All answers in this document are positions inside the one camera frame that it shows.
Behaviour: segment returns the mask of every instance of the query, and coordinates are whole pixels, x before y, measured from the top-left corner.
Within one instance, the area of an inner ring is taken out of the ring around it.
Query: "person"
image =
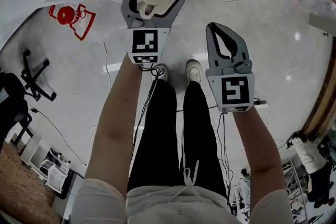
[[[292,145],[308,173],[308,201],[314,202],[315,208],[322,204],[332,206],[335,198],[329,198],[329,190],[333,186],[333,182],[330,182],[331,165],[320,154],[318,144],[307,140],[301,132],[294,132],[287,141],[287,147]]]
[[[142,71],[125,56],[100,115],[72,224],[239,223],[227,205],[215,133],[200,85],[200,63],[186,64],[180,168],[175,90],[167,82],[167,69],[155,68],[163,73],[148,105],[129,176]],[[251,223],[293,223],[274,140],[254,107],[234,118],[251,169]]]
[[[244,180],[248,180],[248,181],[251,180],[251,176],[250,176],[250,174],[247,172],[247,169],[246,169],[246,168],[242,169],[240,173],[242,174]]]

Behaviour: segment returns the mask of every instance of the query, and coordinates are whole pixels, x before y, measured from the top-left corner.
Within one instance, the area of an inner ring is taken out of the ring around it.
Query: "black pants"
[[[321,169],[310,174],[312,191],[308,193],[310,202],[316,201],[322,204],[329,200],[331,165],[327,162]]]
[[[186,167],[199,160],[195,185],[226,197],[217,144],[202,88],[190,82],[183,103]],[[147,109],[145,126],[128,182],[128,191],[142,186],[184,186],[183,165],[179,169],[176,137],[176,93],[158,80]]]

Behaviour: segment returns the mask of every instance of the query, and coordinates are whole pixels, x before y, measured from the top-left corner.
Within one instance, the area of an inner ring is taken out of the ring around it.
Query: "person's forearm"
[[[105,181],[126,198],[142,71],[124,57],[106,99],[85,178]]]
[[[269,193],[286,189],[277,146],[255,107],[234,113],[251,168],[251,210]]]
[[[255,107],[234,113],[251,171],[264,171],[281,166],[277,146]]]
[[[97,135],[102,133],[116,140],[133,143],[141,78],[139,66],[133,64],[126,55],[102,109]]]

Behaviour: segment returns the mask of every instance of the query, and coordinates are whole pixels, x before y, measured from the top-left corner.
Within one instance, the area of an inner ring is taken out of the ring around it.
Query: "cable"
[[[103,44],[104,44],[104,48],[105,48],[105,67],[106,67],[107,75],[109,75],[109,79],[110,79],[110,87],[109,87],[109,91],[110,91],[111,90],[111,76],[110,76],[109,70],[107,69],[107,48],[106,48],[106,45],[105,45],[105,40],[103,40]]]
[[[164,69],[161,69],[161,70],[158,70],[158,68],[153,68],[153,64],[151,65],[150,68],[144,68],[142,67],[141,65],[139,65],[139,68],[142,72],[151,72],[151,74],[155,77],[152,85],[151,85],[151,88],[148,92],[148,96],[147,96],[147,99],[145,101],[145,104],[142,108],[142,111],[141,111],[141,114],[140,114],[140,119],[139,119],[139,122],[138,122],[138,125],[135,129],[135,134],[134,134],[134,141],[133,141],[133,152],[132,152],[132,156],[134,154],[134,149],[135,149],[135,144],[136,144],[136,139],[138,138],[138,130],[139,130],[139,126],[141,124],[141,121],[142,121],[142,118],[147,110],[147,107],[148,107],[148,104],[152,98],[152,95],[153,95],[153,92],[155,90],[155,87],[156,87],[156,83],[157,83],[157,80],[159,79],[159,76],[161,76],[163,73],[164,73]]]
[[[269,123],[271,122],[272,108],[271,108],[271,106],[268,103],[266,103],[266,104],[269,107],[268,124],[267,124],[267,129],[268,129],[269,128]]]
[[[231,183],[232,183],[232,180],[233,180],[234,172],[230,169],[230,164],[229,164],[229,160],[228,160],[228,156],[227,156],[227,149],[226,149],[226,143],[225,143],[225,119],[224,119],[224,115],[223,115],[222,121],[223,121],[224,161],[225,161],[226,167],[228,169],[228,179],[229,179],[229,193],[228,193],[228,197],[230,197],[230,194],[231,194]]]
[[[50,120],[47,116],[45,116],[42,112],[40,112],[40,111],[38,111],[37,109],[34,109],[34,108],[32,108],[31,111],[34,112],[34,113],[40,113],[43,117],[45,117],[45,118],[52,124],[52,126],[55,127],[55,129],[57,130],[57,132],[58,132],[58,133],[60,134],[60,136],[62,137],[64,143],[66,143],[66,145],[67,145],[68,148],[72,151],[72,153],[74,153],[74,154],[77,156],[77,158],[80,160],[81,163],[83,163],[85,166],[88,166],[88,165],[85,164],[85,163],[81,160],[81,158],[80,158],[80,157],[79,157],[79,156],[78,156],[78,155],[71,149],[71,147],[68,145],[67,141],[65,141],[65,139],[64,139],[63,135],[61,134],[61,132],[58,130],[58,128],[51,122],[51,120]]]
[[[217,105],[214,105],[214,106],[210,106],[208,109],[214,109],[214,108],[216,108],[216,107],[218,107]],[[176,112],[183,112],[184,110],[183,109],[181,109],[181,110],[176,110]]]
[[[219,137],[219,127],[220,127],[220,120],[221,118],[223,117],[223,144],[221,142],[221,138]],[[232,180],[233,180],[233,177],[234,177],[234,172],[230,169],[230,165],[229,165],[229,162],[228,162],[228,157],[227,157],[227,150],[226,150],[226,144],[225,144],[225,122],[224,122],[224,113],[221,113],[221,115],[219,116],[219,120],[218,120],[218,127],[217,127],[217,136],[218,136],[218,140],[219,140],[219,143],[221,145],[221,149],[220,149],[220,156],[221,156],[221,161],[222,161],[222,165],[225,169],[225,183],[226,183],[226,187],[227,187],[227,204],[230,206],[230,209],[232,211],[232,208],[231,208],[231,205],[230,205],[230,202],[229,202],[229,198],[230,198],[230,193],[231,193],[231,183],[232,183]]]
[[[91,132],[91,135],[92,135],[92,138],[95,139],[95,136],[94,136],[93,133],[92,133],[92,129],[93,129],[93,127],[98,127],[98,125],[94,125],[94,126],[92,126],[92,127],[91,127],[91,131],[90,131],[90,132]]]
[[[285,144],[283,144],[281,147],[279,147],[278,150],[281,149],[281,148],[282,148],[283,146],[285,146],[286,144],[287,144],[287,142],[286,142]]]

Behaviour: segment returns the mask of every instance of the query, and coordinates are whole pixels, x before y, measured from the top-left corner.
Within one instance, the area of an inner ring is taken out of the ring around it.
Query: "drawstring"
[[[172,202],[173,199],[175,199],[175,197],[177,197],[179,194],[181,194],[183,191],[185,190],[190,190],[193,194],[195,194],[198,199],[202,201],[202,198],[201,196],[198,194],[197,190],[195,188],[193,188],[193,186],[195,185],[196,183],[196,178],[197,178],[197,171],[198,171],[198,165],[200,163],[200,160],[197,160],[196,162],[196,166],[195,166],[195,172],[194,172],[194,178],[191,179],[190,177],[190,174],[191,174],[191,171],[189,168],[185,168],[185,153],[184,153],[184,136],[183,136],[183,129],[182,129],[182,151],[183,151],[183,154],[182,154],[182,163],[183,163],[183,180],[184,180],[184,184],[185,184],[185,187],[183,189],[181,189],[178,193],[176,193],[169,201],[168,203]]]

